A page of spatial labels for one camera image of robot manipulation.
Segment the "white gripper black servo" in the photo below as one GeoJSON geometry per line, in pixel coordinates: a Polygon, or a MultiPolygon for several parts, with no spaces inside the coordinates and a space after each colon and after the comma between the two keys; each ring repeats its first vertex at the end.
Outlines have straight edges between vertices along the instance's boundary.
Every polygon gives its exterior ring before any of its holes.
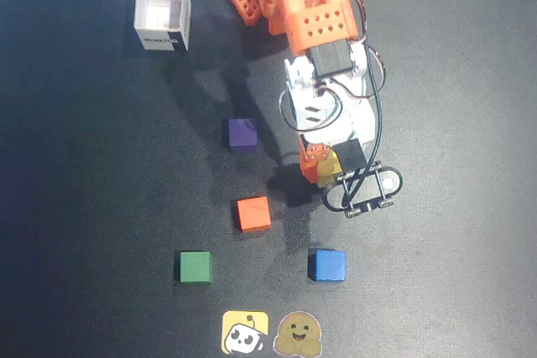
{"type": "Polygon", "coordinates": [[[367,165],[364,148],[375,138],[368,101],[308,101],[298,107],[300,171],[310,184],[335,181],[343,171],[367,165]]]}

